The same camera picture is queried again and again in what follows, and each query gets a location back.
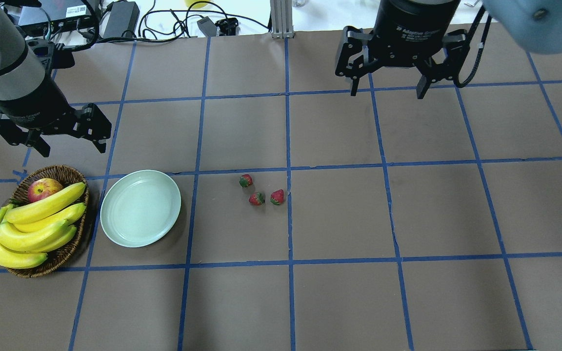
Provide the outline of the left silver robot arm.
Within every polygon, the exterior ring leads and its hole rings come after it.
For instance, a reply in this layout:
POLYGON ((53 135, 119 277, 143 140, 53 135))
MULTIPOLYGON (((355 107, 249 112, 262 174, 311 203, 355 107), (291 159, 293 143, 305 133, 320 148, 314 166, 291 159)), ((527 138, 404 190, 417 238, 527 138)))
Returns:
POLYGON ((25 145, 50 154, 44 136, 69 135, 89 140, 105 153, 112 124, 94 104, 74 109, 51 77, 52 67, 74 64, 72 49, 56 49, 41 39, 36 55, 0 7, 0 136, 11 146, 25 145))

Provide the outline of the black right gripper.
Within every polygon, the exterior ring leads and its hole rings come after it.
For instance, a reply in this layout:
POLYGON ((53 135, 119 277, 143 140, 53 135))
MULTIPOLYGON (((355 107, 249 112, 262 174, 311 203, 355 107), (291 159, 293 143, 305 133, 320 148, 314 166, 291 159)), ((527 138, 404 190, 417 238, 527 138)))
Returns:
POLYGON ((350 96, 361 77, 382 67, 416 67, 422 74, 416 97, 424 99, 434 82, 454 80, 468 52, 465 33, 446 31, 457 0, 382 0, 371 31, 342 29, 335 75, 351 80, 350 96))

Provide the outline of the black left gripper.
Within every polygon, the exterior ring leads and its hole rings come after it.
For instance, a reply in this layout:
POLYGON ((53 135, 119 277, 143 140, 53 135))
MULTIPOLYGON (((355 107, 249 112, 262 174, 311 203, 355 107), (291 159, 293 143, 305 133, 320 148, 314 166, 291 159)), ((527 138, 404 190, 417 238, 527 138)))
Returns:
POLYGON ((22 144, 33 148, 44 158, 50 156, 51 147, 43 135, 84 138, 91 141, 101 154, 105 154, 111 133, 112 123, 94 103, 86 104, 81 109, 70 108, 53 116, 42 114, 32 121, 9 117, 0 111, 0 136, 12 146, 22 144))

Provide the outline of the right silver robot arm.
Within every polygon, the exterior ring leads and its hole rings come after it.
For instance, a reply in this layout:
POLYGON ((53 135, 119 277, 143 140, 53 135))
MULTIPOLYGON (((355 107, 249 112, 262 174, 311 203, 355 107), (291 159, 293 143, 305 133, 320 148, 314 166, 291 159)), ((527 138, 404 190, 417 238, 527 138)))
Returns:
POLYGON ((348 78, 355 96, 360 79, 382 67, 416 68, 417 98, 448 80, 464 88, 482 59, 492 20, 519 47, 537 54, 562 53, 562 0, 484 0, 470 29, 448 32, 457 0, 382 0, 370 33, 346 26, 335 75, 348 78))

